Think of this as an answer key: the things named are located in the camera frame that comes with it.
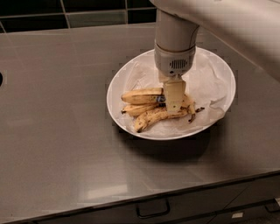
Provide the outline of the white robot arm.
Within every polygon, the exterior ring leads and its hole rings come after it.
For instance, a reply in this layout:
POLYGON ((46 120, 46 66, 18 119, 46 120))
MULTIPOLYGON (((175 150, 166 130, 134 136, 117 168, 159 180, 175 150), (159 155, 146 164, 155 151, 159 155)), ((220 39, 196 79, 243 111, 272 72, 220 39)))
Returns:
POLYGON ((150 0, 157 8, 155 63, 167 111, 180 110, 200 27, 280 80, 279 0, 150 0))

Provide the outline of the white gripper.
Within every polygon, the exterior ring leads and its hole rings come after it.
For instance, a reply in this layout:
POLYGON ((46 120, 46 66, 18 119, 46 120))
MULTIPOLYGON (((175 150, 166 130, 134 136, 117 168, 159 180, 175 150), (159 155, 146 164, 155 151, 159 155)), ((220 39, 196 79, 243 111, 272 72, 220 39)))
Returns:
POLYGON ((182 106, 186 82, 180 76, 192 68, 195 53, 196 46, 183 52, 169 52, 155 45, 158 81, 164 83, 165 106, 171 114, 177 113, 182 106))

